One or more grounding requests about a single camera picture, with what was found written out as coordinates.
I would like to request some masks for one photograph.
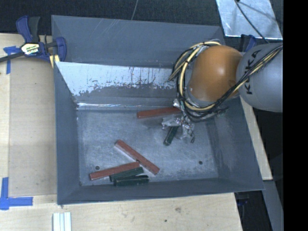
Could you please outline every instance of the clamp handle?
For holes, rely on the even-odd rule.
[[[17,31],[23,36],[25,43],[39,42],[39,19],[39,16],[29,17],[28,15],[24,15],[16,21]]]

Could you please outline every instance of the orange sphere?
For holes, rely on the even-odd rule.
[[[242,58],[229,46],[211,46],[201,52],[188,83],[190,93],[197,99],[215,102],[236,84],[236,69]]]

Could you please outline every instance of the wooden table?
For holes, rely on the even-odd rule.
[[[18,34],[0,34],[0,57],[6,54],[2,50],[7,46],[20,46],[23,38]],[[37,59],[24,59],[12,61],[12,71],[18,64],[42,64]],[[9,149],[10,144],[10,75],[6,74],[6,63],[0,64],[0,180],[9,176]],[[262,178],[271,180],[269,164],[264,151],[261,136],[259,134],[256,119],[252,107],[243,103],[245,116],[252,141],[256,151]],[[44,114],[36,116],[36,120],[29,119],[29,129],[40,126]],[[28,144],[28,153],[21,154],[20,160],[28,160],[36,154],[40,155],[39,146]],[[20,165],[23,171],[36,170],[35,164]],[[193,197],[106,202],[93,204],[63,205],[56,204],[56,194],[35,195],[33,206],[11,207],[8,211],[0,210],[0,230],[51,230],[51,218],[53,213],[71,212],[72,228],[74,231],[90,230],[224,230],[241,231],[242,226],[233,193],[214,194]]]

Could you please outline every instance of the blue clamp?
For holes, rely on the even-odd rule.
[[[32,206],[33,197],[9,198],[9,178],[2,178],[0,210],[8,210],[12,206]]]
[[[248,36],[250,37],[250,39],[249,39],[249,43],[248,43],[248,45],[246,47],[245,52],[249,51],[251,48],[253,48],[254,46],[257,45],[256,38],[254,36],[252,36],[252,35],[248,35]]]
[[[66,57],[66,42],[63,37],[56,38],[55,42],[43,43],[39,41],[38,32],[39,17],[29,17],[28,15],[20,17],[16,21],[16,27],[18,33],[23,36],[25,43],[19,48],[19,52],[15,54],[7,55],[0,58],[0,63],[14,59],[16,57],[35,57],[51,63],[51,54],[48,52],[48,48],[57,46],[57,54],[60,61],[64,61]]]
[[[21,49],[16,46],[9,46],[3,48],[4,52],[8,55],[11,55],[12,53],[20,53]],[[6,74],[8,75],[11,72],[11,61],[8,60],[6,64]]]

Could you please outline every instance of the dark green block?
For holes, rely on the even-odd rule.
[[[149,182],[149,177],[147,175],[117,178],[114,181],[115,186],[136,186],[141,184],[147,184],[148,182]]]
[[[109,176],[110,181],[114,181],[117,178],[124,178],[124,177],[129,177],[129,176],[136,176],[139,174],[143,173],[143,168],[138,167],[138,168],[133,168],[130,170],[126,170],[117,174],[113,174]]]

